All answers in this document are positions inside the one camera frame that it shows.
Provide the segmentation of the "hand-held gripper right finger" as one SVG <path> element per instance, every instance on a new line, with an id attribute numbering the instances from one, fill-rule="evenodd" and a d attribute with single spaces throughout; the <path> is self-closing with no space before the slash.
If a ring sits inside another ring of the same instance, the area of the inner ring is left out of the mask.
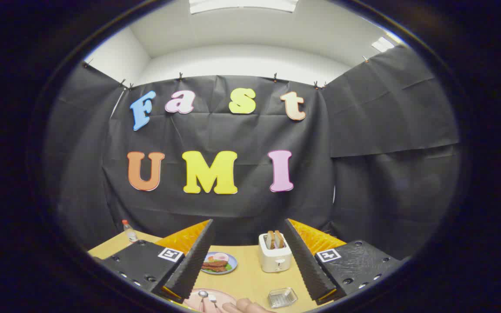
<path id="1" fill-rule="evenodd" d="M 403 264 L 365 240 L 346 243 L 289 218 L 284 222 L 284 239 L 317 305 L 374 285 Z"/>

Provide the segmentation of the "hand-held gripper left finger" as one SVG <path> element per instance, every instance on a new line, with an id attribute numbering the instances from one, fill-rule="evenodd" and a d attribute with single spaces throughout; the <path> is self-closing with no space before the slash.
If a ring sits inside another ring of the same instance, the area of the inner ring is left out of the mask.
<path id="1" fill-rule="evenodd" d="M 190 297 L 207 252 L 215 222 L 205 220 L 152 243 L 138 240 L 99 263 L 148 293 L 177 303 Z"/>

